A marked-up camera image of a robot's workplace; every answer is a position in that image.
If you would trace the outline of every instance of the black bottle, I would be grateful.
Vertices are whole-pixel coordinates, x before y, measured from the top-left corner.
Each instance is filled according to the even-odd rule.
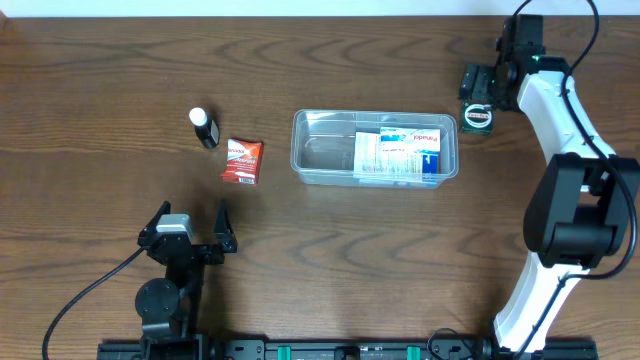
[[[207,149],[213,149],[220,142],[220,131],[213,119],[207,116],[207,113],[201,108],[193,108],[189,112],[189,119],[196,129],[196,135],[202,146]]]

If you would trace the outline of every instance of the red and white package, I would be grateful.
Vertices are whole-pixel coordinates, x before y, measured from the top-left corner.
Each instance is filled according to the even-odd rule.
[[[261,159],[262,143],[229,139],[227,169],[222,173],[222,181],[258,185]]]

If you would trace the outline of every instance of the wire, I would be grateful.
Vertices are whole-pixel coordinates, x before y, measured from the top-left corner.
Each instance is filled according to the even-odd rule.
[[[129,256],[127,260],[123,261],[122,264],[118,265],[115,269],[109,271],[103,277],[96,280],[93,284],[89,285],[86,289],[82,290],[78,295],[76,295],[76,297],[74,297],[71,301],[69,301],[69,303],[64,308],[62,308],[62,310],[60,310],[60,313],[58,313],[56,318],[53,319],[53,321],[51,322],[51,325],[49,325],[49,329],[47,330],[47,333],[44,335],[44,339],[42,340],[42,359],[43,360],[49,360],[49,351],[48,351],[49,339],[51,338],[51,334],[53,334],[53,329],[56,328],[56,325],[58,325],[58,322],[60,322],[60,319],[62,319],[64,314],[66,314],[67,311],[69,311],[69,309],[71,309],[71,307],[78,302],[78,300],[82,299],[83,296],[87,295],[89,291],[95,289],[96,287],[98,287],[98,285],[109,280],[110,277],[117,274],[118,271],[124,269],[135,258],[137,258],[138,255],[140,255],[143,251],[144,251],[143,248],[138,249],[136,252],[133,253],[133,255]]]
[[[525,1],[520,6],[520,8],[518,8],[518,10],[516,11],[516,14],[528,2],[529,0]],[[598,155],[598,158],[601,160],[607,172],[609,172],[609,174],[613,176],[615,182],[620,186],[620,190],[622,191],[622,195],[624,196],[625,203],[627,205],[627,211],[629,213],[629,221],[631,223],[629,245],[620,263],[610,271],[607,271],[602,274],[567,274],[562,278],[558,279],[558,285],[556,286],[556,289],[551,295],[549,302],[547,303],[542,314],[540,315],[540,319],[538,319],[538,322],[533,326],[531,333],[529,333],[529,336],[527,336],[527,339],[524,342],[524,345],[520,348],[518,353],[514,356],[514,360],[520,359],[520,357],[524,354],[525,350],[533,340],[533,337],[538,332],[538,329],[540,328],[540,326],[542,326],[542,323],[544,323],[544,320],[546,319],[547,315],[551,311],[551,307],[553,307],[554,302],[560,295],[560,291],[565,287],[568,280],[570,279],[585,279],[585,280],[610,279],[618,275],[620,272],[622,272],[622,270],[624,270],[624,268],[629,264],[629,262],[633,258],[633,253],[635,252],[635,248],[636,248],[637,233],[638,233],[638,219],[636,215],[635,204],[633,202],[633,196],[631,196],[629,187],[627,186],[627,183],[622,178],[622,175],[620,175],[618,170],[613,166],[609,158],[593,143],[593,137],[589,135],[587,130],[584,128],[584,126],[580,122],[580,119],[578,118],[578,115],[576,114],[575,110],[573,109],[573,106],[571,105],[571,101],[569,100],[569,89],[567,89],[567,80],[569,79],[569,76],[573,74],[574,70],[578,67],[578,65],[584,59],[584,57],[587,56],[587,54],[589,53],[589,50],[591,50],[591,47],[596,42],[596,38],[598,37],[598,32],[600,31],[600,16],[598,14],[598,9],[596,8],[596,5],[594,4],[593,0],[587,0],[587,2],[589,3],[589,6],[591,6],[591,10],[593,11],[593,18],[594,18],[593,35],[591,36],[591,40],[589,41],[589,44],[587,45],[587,47],[584,49],[584,51],[582,51],[582,54],[580,54],[578,59],[573,63],[573,65],[571,65],[571,67],[569,68],[569,71],[567,71],[564,74],[564,77],[562,78],[562,84],[561,84],[562,99],[564,101],[565,106],[567,107],[567,110],[569,111],[569,114],[571,115],[571,118],[573,119],[573,122],[576,124],[578,131],[580,131],[580,134],[584,138],[585,144],[587,144],[591,148],[591,150],[593,150],[593,152],[596,153],[596,155]]]
[[[433,334],[431,334],[431,336],[429,336],[429,340],[427,340],[427,350],[431,353],[431,355],[438,359],[438,360],[444,360],[443,358],[441,358],[438,354],[436,354],[433,349],[431,348],[431,340],[436,337],[436,335],[438,335],[438,333],[442,332],[442,331],[449,331],[452,332],[454,335],[458,335],[458,332],[451,329],[451,328],[440,328],[438,330],[436,330]],[[471,353],[471,356],[466,357],[464,359],[461,360],[470,360],[473,359],[473,357],[475,356],[475,351],[472,349],[471,346],[469,346],[469,344],[467,344],[466,341],[464,341],[464,339],[460,339],[460,341],[462,342],[462,344],[467,348],[467,350],[469,350],[469,352]]]
[[[529,5],[530,2],[531,0],[526,0],[525,2],[523,2],[522,5],[520,5],[520,7],[516,10],[516,12],[513,13],[513,16],[518,15],[525,6]]]

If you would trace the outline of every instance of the box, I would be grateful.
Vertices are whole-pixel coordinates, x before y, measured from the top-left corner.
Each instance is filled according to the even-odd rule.
[[[381,128],[440,132],[438,172],[413,176],[354,171],[356,133]],[[458,173],[456,121],[443,114],[300,110],[293,119],[291,167],[306,184],[434,189]]]

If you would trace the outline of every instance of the green connector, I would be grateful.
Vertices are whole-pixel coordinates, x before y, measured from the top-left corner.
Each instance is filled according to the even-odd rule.
[[[278,360],[291,360],[291,347],[279,346],[278,347]]]
[[[407,360],[420,360],[420,348],[417,346],[407,346]]]

